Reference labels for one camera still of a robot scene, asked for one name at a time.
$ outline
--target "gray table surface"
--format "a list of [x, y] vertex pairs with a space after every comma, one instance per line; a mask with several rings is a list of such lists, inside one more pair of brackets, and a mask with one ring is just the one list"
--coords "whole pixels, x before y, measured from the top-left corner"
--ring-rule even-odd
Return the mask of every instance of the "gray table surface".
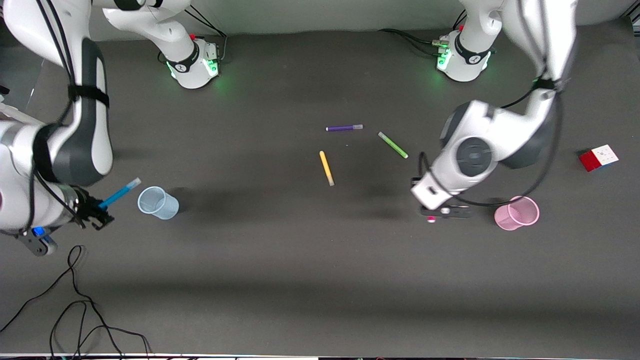
[[[640, 66], [628, 21], [579, 29], [562, 144], [532, 196], [540, 221], [515, 232], [482, 209], [428, 224], [409, 192], [419, 151], [438, 154], [455, 106], [506, 104], [527, 90], [533, 67], [505, 37], [485, 73], [454, 83], [387, 33], [235, 36], [221, 76], [192, 91], [156, 63], [150, 42], [100, 46], [116, 160], [92, 193], [140, 177], [176, 195], [183, 212], [164, 222], [140, 213], [138, 188], [112, 206], [117, 221], [105, 230], [61, 229], [52, 256], [3, 238], [1, 323], [83, 244], [81, 289], [156, 352], [640, 357]], [[46, 65], [28, 112], [54, 120], [65, 86]], [[365, 129], [324, 131], [340, 124]], [[587, 173], [576, 152], [607, 143], [620, 161]], [[518, 194], [539, 170], [500, 168], [467, 196]], [[72, 299], [67, 279], [0, 336], [2, 352], [48, 351]], [[60, 325], [65, 350], [76, 311]], [[139, 339], [117, 340], [142, 351]], [[113, 352], [104, 334], [92, 345]]]

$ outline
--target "gray wall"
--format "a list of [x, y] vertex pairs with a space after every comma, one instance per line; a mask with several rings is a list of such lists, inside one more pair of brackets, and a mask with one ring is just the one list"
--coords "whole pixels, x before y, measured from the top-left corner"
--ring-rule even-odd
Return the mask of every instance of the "gray wall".
[[[579, 25], [620, 16], [634, 0], [580, 0]], [[297, 33], [313, 30], [434, 29], [451, 26], [462, 10], [456, 0], [193, 0], [226, 33]], [[176, 19], [191, 33], [209, 34], [187, 14]], [[140, 38], [114, 29], [94, 9], [91, 34], [96, 40]]]

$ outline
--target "blue marker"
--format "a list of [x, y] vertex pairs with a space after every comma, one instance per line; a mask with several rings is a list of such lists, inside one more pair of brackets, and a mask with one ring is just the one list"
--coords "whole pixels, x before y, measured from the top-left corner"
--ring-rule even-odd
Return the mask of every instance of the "blue marker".
[[135, 188], [136, 186], [140, 185], [140, 183], [142, 183], [142, 181], [140, 180], [139, 177], [137, 177], [134, 181], [131, 181], [129, 184], [127, 184], [125, 187], [123, 187], [122, 189], [118, 190], [115, 194], [113, 194], [112, 196], [109, 196], [105, 201], [101, 202], [98, 207], [100, 207], [100, 209], [106, 209], [109, 205], [113, 204], [114, 202], [116, 202], [119, 198], [123, 197], [126, 193], [128, 193], [129, 191], [131, 191], [131, 189]]

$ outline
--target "marker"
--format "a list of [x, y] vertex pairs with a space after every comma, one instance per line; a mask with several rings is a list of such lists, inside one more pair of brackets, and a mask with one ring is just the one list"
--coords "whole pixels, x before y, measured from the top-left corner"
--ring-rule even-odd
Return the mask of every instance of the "marker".
[[137, 177], [134, 181], [131, 181], [129, 184], [126, 184], [125, 187], [123, 187], [122, 189], [118, 190], [115, 194], [113, 194], [112, 196], [109, 196], [105, 201], [101, 202], [98, 207], [100, 209], [106, 209], [109, 205], [113, 204], [114, 202], [116, 202], [119, 198], [123, 197], [126, 193], [128, 193], [129, 191], [131, 191], [131, 189], [135, 188], [136, 186], [140, 185], [140, 183], [142, 183], [142, 181], [140, 180], [139, 177]]
[[331, 170], [329, 169], [329, 163], [326, 161], [326, 156], [324, 155], [324, 151], [320, 152], [320, 160], [322, 160], [322, 166], [324, 167], [326, 179], [329, 180], [329, 186], [335, 185], [335, 183], [333, 182], [333, 176], [331, 176]]
[[345, 125], [345, 126], [329, 126], [325, 129], [327, 131], [345, 131], [345, 130], [360, 130], [364, 125]]
[[388, 138], [386, 135], [384, 135], [384, 134], [382, 133], [382, 131], [380, 131], [380, 132], [378, 133], [378, 136], [380, 136], [380, 138], [381, 138], [382, 140], [384, 140], [384, 141], [385, 141], [389, 146], [391, 146], [391, 147], [392, 147], [392, 148], [393, 148], [393, 149], [394, 149], [398, 154], [400, 154], [400, 156], [402, 156], [402, 157], [403, 157], [403, 158], [405, 158], [405, 159], [409, 157], [409, 155], [408, 155], [406, 152], [404, 152], [404, 150], [400, 149], [400, 146], [396, 145], [396, 143], [394, 143], [393, 141], [391, 141], [391, 139], [390, 139], [390, 138]]

